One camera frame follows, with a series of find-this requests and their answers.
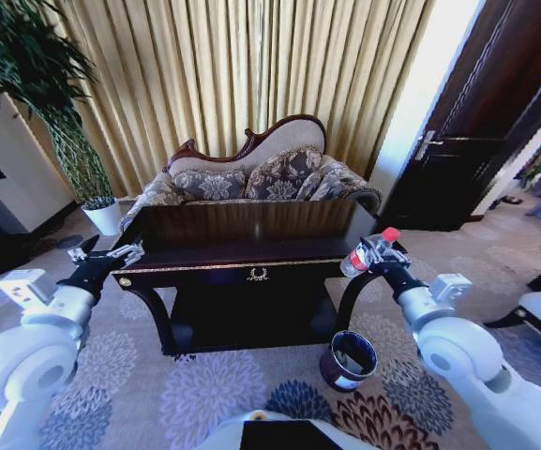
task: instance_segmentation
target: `robotic hand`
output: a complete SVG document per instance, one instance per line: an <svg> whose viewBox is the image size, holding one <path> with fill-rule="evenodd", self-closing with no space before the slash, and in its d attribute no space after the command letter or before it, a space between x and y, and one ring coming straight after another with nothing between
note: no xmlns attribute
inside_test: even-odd
<svg viewBox="0 0 541 450"><path fill-rule="evenodd" d="M541 387L505 361L485 328L453 317L472 283L460 274L442 274L429 287L407 270L403 254L387 246L378 250L372 237L362 239L355 256L362 253L368 270L393 289L425 365L458 392L488 446L541 449Z"/></svg>
<svg viewBox="0 0 541 450"><path fill-rule="evenodd" d="M57 284L40 269L0 280L0 289L23 308L21 325L0 333L0 449L38 448L38 422L74 377L103 281L143 254L136 245L91 251L97 240L69 252L78 268Z"/></svg>

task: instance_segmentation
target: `victorian sofa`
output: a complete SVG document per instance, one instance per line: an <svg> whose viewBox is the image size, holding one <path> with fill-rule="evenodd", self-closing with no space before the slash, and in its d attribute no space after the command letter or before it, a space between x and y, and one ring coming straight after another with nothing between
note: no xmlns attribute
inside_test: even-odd
<svg viewBox="0 0 541 450"><path fill-rule="evenodd" d="M147 205L356 199L370 213L381 193L346 165L324 154L326 132L312 115L286 117L265 133L245 130L232 157L209 157L191 139L145 187L120 222L121 232Z"/></svg>

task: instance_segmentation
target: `dark wooden door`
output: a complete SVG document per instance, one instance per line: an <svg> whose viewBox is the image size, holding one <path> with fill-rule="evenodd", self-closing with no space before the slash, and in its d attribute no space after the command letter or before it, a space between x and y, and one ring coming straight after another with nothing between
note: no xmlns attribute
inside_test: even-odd
<svg viewBox="0 0 541 450"><path fill-rule="evenodd" d="M383 221L457 230L541 125L541 0L487 0Z"/></svg>

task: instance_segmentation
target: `floor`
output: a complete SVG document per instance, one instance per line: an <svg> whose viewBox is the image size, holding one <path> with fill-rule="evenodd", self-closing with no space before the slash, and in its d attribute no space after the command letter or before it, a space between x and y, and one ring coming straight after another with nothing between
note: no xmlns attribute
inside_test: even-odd
<svg viewBox="0 0 541 450"><path fill-rule="evenodd" d="M541 221L523 216L536 201L525 199L520 206L501 204L459 232L404 231L400 241L410 251L412 271L424 280L464 274L474 286L460 315L478 322L500 318L541 272ZM54 237L74 233L95 233L80 210ZM102 239L98 248L112 241ZM60 279L73 266L64 250L53 249L26 267ZM336 304L346 282L327 280ZM0 331L18 317L0 293ZM42 448L190 449L224 419L257 408L333 421L383 449L485 448L457 394L422 368L381 280L360 295L351 328L372 340L379 366L358 392L340 394L319 373L322 345L162 356L148 311L110 278L93 311L77 376L43 424ZM495 335L512 366L541 384L541 337L525 325Z"/></svg>

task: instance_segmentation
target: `drawer handle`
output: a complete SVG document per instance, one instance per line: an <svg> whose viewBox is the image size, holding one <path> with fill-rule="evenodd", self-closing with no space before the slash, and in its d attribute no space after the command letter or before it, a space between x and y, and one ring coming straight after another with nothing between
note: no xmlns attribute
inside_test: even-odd
<svg viewBox="0 0 541 450"><path fill-rule="evenodd" d="M255 275L255 267L251 269L250 276L248 278L248 281L267 281L270 279L268 277L268 271L265 267L262 267L262 274L261 275Z"/></svg>

